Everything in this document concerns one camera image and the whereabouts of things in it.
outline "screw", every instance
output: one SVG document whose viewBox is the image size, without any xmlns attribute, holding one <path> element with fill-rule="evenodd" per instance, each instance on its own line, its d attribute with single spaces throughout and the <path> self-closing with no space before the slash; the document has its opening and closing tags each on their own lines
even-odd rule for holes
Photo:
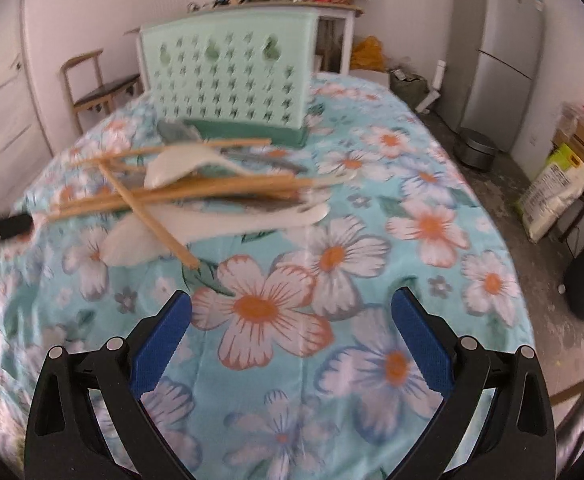
<svg viewBox="0 0 584 480">
<path fill-rule="evenodd" d="M 108 350 L 118 350 L 122 346 L 123 339 L 121 339 L 120 337 L 113 337 L 111 339 L 108 339 L 108 342 L 105 343 L 105 348 L 107 348 Z"/>
<path fill-rule="evenodd" d="M 461 346 L 466 350 L 476 350 L 479 346 L 479 343 L 477 343 L 476 339 L 473 337 L 466 335 L 461 338 Z"/>
<path fill-rule="evenodd" d="M 521 347 L 521 355 L 527 359 L 534 357 L 534 350 L 527 345 Z"/>
<path fill-rule="evenodd" d="M 62 353 L 63 353 L 62 346 L 53 346 L 50 349 L 50 351 L 48 352 L 48 355 L 50 356 L 50 359 L 57 359 L 57 358 L 61 357 Z"/>
</svg>

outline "blue gripper pad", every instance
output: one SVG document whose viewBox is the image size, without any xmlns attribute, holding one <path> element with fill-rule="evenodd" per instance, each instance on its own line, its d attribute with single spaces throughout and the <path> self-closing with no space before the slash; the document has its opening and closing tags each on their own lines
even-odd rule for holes
<svg viewBox="0 0 584 480">
<path fill-rule="evenodd" d="M 428 387 L 447 399 L 454 387 L 450 356 L 423 319 L 414 301 L 405 291 L 397 290 L 392 296 L 392 320 Z"/>
<path fill-rule="evenodd" d="M 156 388 L 191 320 L 192 302 L 181 294 L 134 356 L 130 390 L 136 400 Z"/>
</svg>

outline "door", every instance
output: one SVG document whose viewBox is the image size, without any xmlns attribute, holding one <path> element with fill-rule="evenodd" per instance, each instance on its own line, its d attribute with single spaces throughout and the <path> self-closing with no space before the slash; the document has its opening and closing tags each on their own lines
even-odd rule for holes
<svg viewBox="0 0 584 480">
<path fill-rule="evenodd" d="M 23 66 L 21 0 L 0 0 L 0 214 L 50 158 Z"/>
<path fill-rule="evenodd" d="M 543 41 L 543 0 L 487 0 L 482 52 L 533 78 Z"/>
<path fill-rule="evenodd" d="M 508 152 L 517 138 L 531 88 L 531 79 L 481 54 L 461 127 L 488 136 Z"/>
</svg>

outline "wooden chair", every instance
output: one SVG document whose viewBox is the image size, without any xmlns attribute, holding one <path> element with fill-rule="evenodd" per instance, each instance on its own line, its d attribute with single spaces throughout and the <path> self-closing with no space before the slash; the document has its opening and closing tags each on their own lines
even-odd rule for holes
<svg viewBox="0 0 584 480">
<path fill-rule="evenodd" d="M 85 54 L 81 54 L 80 56 L 73 57 L 72 59 L 68 59 L 65 63 L 63 63 L 63 65 L 61 65 L 61 73 L 63 74 L 63 79 L 66 84 L 66 92 L 70 103 L 70 111 L 74 116 L 76 126 L 81 134 L 83 133 L 83 129 L 81 127 L 81 122 L 79 121 L 79 112 L 83 110 L 92 110 L 93 108 L 96 108 L 96 110 L 100 112 L 102 107 L 109 115 L 115 109 L 114 96 L 123 91 L 132 93 L 134 91 L 134 84 L 138 84 L 139 93 L 142 92 L 141 79 L 139 74 L 128 75 L 104 84 L 103 75 L 101 73 L 101 66 L 99 65 L 99 56 L 102 53 L 102 48 L 99 50 L 93 50 L 92 52 L 87 52 Z M 67 72 L 71 68 L 88 60 L 92 60 L 94 63 L 94 71 L 96 72 L 96 81 L 98 86 L 93 91 L 75 101 L 72 97 L 72 91 L 70 90 L 70 81 L 67 77 Z"/>
</svg>

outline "chair seat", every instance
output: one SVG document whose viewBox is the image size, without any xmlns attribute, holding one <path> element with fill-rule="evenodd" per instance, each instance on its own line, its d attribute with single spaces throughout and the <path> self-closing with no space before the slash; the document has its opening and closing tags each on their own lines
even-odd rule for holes
<svg viewBox="0 0 584 480">
<path fill-rule="evenodd" d="M 109 83 L 105 83 L 104 85 L 99 86 L 97 89 L 91 91 L 89 94 L 84 95 L 78 101 L 74 103 L 74 106 L 81 106 L 90 101 L 94 101 L 95 99 L 101 99 L 107 95 L 113 94 L 118 92 L 122 88 L 129 86 L 132 83 L 135 83 L 139 79 L 139 74 L 132 74 L 120 79 L 116 79 Z"/>
</svg>

